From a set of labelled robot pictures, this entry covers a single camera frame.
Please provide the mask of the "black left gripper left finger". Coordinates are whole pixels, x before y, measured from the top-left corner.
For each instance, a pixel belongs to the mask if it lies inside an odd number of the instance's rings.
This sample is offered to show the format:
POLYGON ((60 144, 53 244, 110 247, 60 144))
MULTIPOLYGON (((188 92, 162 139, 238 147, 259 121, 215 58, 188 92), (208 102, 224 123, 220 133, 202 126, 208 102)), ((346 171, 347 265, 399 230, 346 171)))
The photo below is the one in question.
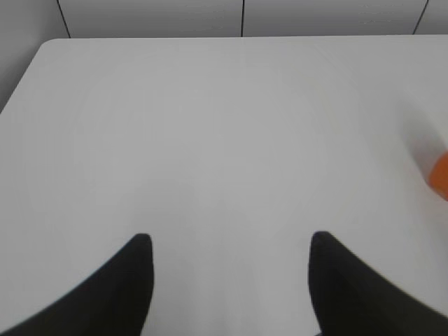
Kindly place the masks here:
POLYGON ((136 234, 69 293, 5 335, 140 335, 154 289, 153 244, 136 234))

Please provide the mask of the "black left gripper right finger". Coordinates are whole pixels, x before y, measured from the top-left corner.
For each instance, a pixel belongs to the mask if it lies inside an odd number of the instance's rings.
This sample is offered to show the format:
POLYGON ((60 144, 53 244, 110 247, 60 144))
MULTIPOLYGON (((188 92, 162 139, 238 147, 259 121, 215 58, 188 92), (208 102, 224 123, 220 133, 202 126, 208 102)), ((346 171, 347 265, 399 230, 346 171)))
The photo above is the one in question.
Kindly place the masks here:
POLYGON ((322 335, 446 335, 447 317, 385 279, 329 232, 311 238, 311 304, 322 335))

